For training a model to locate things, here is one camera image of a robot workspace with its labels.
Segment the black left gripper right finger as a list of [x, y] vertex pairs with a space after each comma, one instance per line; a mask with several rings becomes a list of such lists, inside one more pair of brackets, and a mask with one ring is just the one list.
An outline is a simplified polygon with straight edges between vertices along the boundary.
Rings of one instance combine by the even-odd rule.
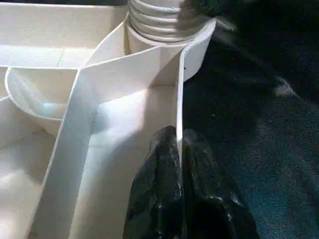
[[206, 138], [183, 132], [185, 223], [189, 239], [257, 239], [250, 209]]

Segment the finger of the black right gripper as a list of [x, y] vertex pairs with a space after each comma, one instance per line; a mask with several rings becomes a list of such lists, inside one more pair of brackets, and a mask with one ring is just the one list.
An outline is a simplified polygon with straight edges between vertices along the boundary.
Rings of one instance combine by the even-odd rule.
[[182, 0], [178, 8], [178, 30], [198, 31], [209, 18], [215, 18], [223, 30], [237, 30], [235, 0]]

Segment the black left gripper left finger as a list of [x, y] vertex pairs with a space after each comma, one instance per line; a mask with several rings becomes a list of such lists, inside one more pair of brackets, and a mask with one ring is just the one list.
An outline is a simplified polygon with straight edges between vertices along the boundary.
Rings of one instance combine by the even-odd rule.
[[175, 127], [166, 126], [151, 138], [142, 166], [132, 182], [125, 239], [179, 239], [184, 197]]

